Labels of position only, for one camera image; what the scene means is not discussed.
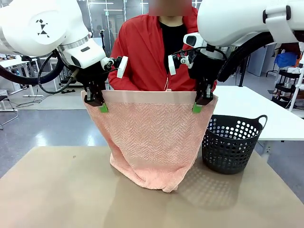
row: neck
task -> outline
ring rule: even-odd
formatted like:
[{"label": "neck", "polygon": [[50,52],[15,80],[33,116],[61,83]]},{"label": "neck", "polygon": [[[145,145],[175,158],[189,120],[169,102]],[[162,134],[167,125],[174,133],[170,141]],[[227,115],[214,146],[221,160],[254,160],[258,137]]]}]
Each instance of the neck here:
[{"label": "neck", "polygon": [[169,27],[180,26],[183,24],[182,16],[159,16],[158,20]]}]

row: herringbone pattern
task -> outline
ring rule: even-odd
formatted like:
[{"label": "herringbone pattern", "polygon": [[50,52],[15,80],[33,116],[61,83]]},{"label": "herringbone pattern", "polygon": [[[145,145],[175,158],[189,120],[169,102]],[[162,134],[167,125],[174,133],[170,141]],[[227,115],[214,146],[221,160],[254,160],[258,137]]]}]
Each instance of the herringbone pattern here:
[{"label": "herringbone pattern", "polygon": [[109,113],[86,105],[112,149],[111,164],[136,184],[176,190],[193,165],[215,104],[200,114],[188,104],[106,102]]}]

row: black logo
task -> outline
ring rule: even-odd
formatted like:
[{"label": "black logo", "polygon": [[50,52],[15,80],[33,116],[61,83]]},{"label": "black logo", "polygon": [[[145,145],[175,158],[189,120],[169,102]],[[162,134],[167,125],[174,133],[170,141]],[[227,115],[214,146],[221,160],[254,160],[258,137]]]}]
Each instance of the black logo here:
[{"label": "black logo", "polygon": [[43,24],[43,20],[37,20],[36,23],[40,22],[41,24],[41,29],[42,31],[40,33],[38,33],[38,36],[39,35],[47,35],[47,38],[49,38],[48,34],[43,30],[43,28],[47,25],[47,23]]}]

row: red jacket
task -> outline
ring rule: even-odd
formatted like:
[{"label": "red jacket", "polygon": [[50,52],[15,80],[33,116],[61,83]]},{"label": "red jacket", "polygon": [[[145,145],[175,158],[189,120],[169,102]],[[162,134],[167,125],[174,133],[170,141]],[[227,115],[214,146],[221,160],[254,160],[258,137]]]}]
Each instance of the red jacket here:
[{"label": "red jacket", "polygon": [[[183,17],[187,33],[197,32],[196,8],[190,16]],[[140,15],[126,21],[115,41],[111,57],[129,57],[123,78],[117,78],[117,71],[109,74],[110,85],[115,90],[194,91],[195,80],[190,79],[188,67],[181,65],[176,75],[167,74],[164,66],[164,44],[158,17]]]}]

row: basket handle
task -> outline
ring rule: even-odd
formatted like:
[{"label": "basket handle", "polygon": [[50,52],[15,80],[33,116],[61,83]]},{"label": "basket handle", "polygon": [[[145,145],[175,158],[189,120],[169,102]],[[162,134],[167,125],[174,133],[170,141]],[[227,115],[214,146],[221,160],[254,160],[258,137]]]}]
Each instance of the basket handle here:
[{"label": "basket handle", "polygon": [[260,119],[261,119],[261,118],[265,118],[265,119],[266,119],[264,126],[262,125],[262,130],[263,130],[264,127],[266,126],[268,117],[267,117],[266,115],[261,115],[261,116],[259,116],[256,120],[260,123]]}]

